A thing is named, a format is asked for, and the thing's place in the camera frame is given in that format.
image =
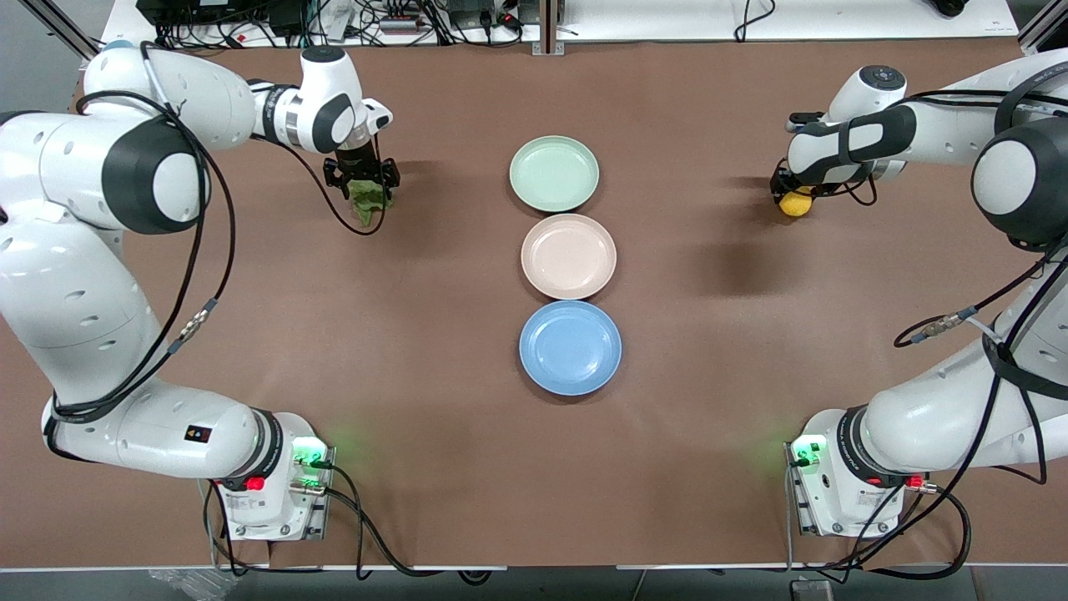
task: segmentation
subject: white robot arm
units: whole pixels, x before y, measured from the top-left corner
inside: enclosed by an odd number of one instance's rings
[[[371,138],[392,114],[362,97],[348,56],[310,48],[301,66],[300,88],[250,85],[194,57],[112,45],[89,63],[84,88],[168,104],[208,149],[260,133],[373,158]],[[308,463],[325,459],[326,446],[296,415],[156,378],[154,366],[185,336],[154,345],[160,325],[123,263],[124,232],[197,223],[207,173],[195,153],[157,110],[128,96],[105,94],[84,115],[0,114],[0,314],[54,390],[42,418],[54,453],[216,480],[234,538],[299,540],[315,504],[323,507],[307,494],[320,476]]]
[[[1056,264],[1021,278],[1027,285],[993,336],[867,406],[823,411],[807,423],[791,445],[807,532],[859,536],[910,475],[1038,461],[1036,427],[1045,458],[1068,455],[1068,275],[1059,263],[1068,255],[1068,118],[1058,104],[1068,99],[1068,81],[1058,78],[1066,61],[1068,50],[1039,53],[913,97],[895,69],[865,67],[828,114],[791,117],[795,136],[771,181],[776,201],[892,176],[905,161],[973,165],[974,201],[990,223]],[[946,316],[912,343],[974,313]],[[900,508],[895,495],[864,536],[893,528]]]

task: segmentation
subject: brown table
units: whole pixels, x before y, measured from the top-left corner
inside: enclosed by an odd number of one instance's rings
[[[367,95],[396,113],[382,136],[404,174],[396,208],[360,238],[281,149],[219,153],[237,265],[166,378],[305,416],[411,564],[781,563],[782,442],[967,344],[965,329],[910,351],[890,342],[1032,259],[974,209],[965,169],[910,165],[874,207],[824,200],[788,222],[764,189],[786,115],[826,108],[864,64],[901,68],[920,91],[1018,56],[1007,39],[352,51]],[[300,79],[297,51],[215,60]],[[514,197],[507,165],[547,133],[597,154],[581,212],[619,250],[593,302],[623,333],[623,366],[577,402],[533,386],[516,351],[546,299],[518,263],[539,215]],[[192,304],[221,267],[223,223],[214,206]],[[129,236],[157,312],[188,241]],[[36,431],[47,382],[6,329],[0,365],[0,565],[207,562],[191,483],[49,456]],[[972,560],[1068,562],[1066,487],[1063,462],[1045,489],[970,474]],[[955,520],[940,510],[885,560],[947,559]],[[335,511],[326,542],[274,545],[272,563],[350,565],[351,523]],[[798,558],[846,545],[806,539]]]

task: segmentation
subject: pink plate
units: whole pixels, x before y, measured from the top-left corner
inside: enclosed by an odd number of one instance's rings
[[[565,212],[543,219],[527,234],[523,272],[543,292],[561,300],[593,296],[615,272],[615,242],[590,217]]]

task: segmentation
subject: yellow ball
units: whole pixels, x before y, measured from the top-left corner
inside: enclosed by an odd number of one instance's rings
[[[790,217],[801,217],[812,208],[812,196],[798,192],[786,192],[779,201],[779,208]]]

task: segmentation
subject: plate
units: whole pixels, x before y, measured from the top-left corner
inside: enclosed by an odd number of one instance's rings
[[[600,169],[582,142],[546,136],[527,142],[512,158],[512,189],[527,204],[546,212],[570,210],[590,200]]]
[[[523,273],[543,294],[575,300],[593,296],[615,272],[615,242],[600,223],[583,215],[553,215],[527,234]]]
[[[557,300],[527,321],[519,359],[538,386],[579,397],[612,380],[623,360],[623,341],[604,312],[582,300]]]

